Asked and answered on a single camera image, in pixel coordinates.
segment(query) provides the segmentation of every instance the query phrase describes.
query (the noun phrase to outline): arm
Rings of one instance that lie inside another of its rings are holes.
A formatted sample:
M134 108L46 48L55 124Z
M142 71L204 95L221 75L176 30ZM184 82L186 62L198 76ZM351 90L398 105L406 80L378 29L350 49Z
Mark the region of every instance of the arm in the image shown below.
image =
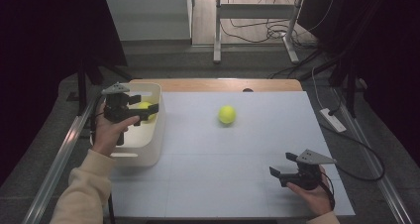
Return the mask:
M52 223L102 223L102 209L111 192L108 176L115 164L111 153L120 133L139 119L136 116L113 124L103 115L97 117L95 144L82 165L71 171L69 187L56 204Z
M324 168L320 166L321 172L325 173ZM322 181L329 187L327 178L325 175L322 175ZM291 182L287 184L287 187L290 188L294 193L301 196L309 208L312 210L316 218L307 222L307 224L339 224L339 220L336 217L336 214L331 209L330 200L327 193L321 186L316 187L313 190L305 190L298 185L295 185Z

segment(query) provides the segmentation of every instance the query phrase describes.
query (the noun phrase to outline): table surface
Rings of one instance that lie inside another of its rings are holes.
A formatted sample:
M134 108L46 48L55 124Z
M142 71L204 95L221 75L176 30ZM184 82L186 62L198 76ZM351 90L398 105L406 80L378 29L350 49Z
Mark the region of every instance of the table surface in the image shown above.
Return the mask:
M304 201L280 187L278 179L268 171L268 167L275 167L285 173L297 172L297 165L285 158L285 152L300 155L310 149L331 156L299 82L282 79L132 82L161 85L166 123L156 165L117 166L111 174L117 216L237 219L311 215ZM244 88L255 92L244 93ZM225 103L237 109L236 121L227 127L215 115ZM324 167L336 189L336 213L354 215L335 166Z

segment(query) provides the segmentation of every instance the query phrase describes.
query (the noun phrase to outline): sleeve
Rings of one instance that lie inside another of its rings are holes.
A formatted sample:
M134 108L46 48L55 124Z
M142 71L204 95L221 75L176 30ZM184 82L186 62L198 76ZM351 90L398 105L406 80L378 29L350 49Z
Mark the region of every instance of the sleeve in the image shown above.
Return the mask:
M102 223L103 206L111 192L109 174L115 160L88 151L79 168L74 168L69 186L58 199L51 223Z
M334 211L331 211L306 222L306 224L340 224L340 222Z

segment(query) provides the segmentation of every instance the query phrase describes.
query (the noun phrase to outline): wall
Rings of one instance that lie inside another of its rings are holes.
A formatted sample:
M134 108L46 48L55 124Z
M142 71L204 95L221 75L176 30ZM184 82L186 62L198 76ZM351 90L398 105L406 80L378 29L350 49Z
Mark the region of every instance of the wall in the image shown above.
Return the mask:
M107 0L121 41L191 38L191 0Z

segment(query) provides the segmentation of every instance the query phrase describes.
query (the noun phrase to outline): white plastic bin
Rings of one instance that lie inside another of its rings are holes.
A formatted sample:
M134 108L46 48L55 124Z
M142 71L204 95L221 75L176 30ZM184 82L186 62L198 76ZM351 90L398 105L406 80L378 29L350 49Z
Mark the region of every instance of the white plastic bin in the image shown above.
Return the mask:
M159 110L154 119L142 121L140 126L130 126L124 133L124 144L117 146L111 154L120 167L149 167L159 157L163 140L165 110L160 85L156 83L122 83L130 89L127 94L142 95L142 102L158 103ZM129 108L138 108L139 103Z

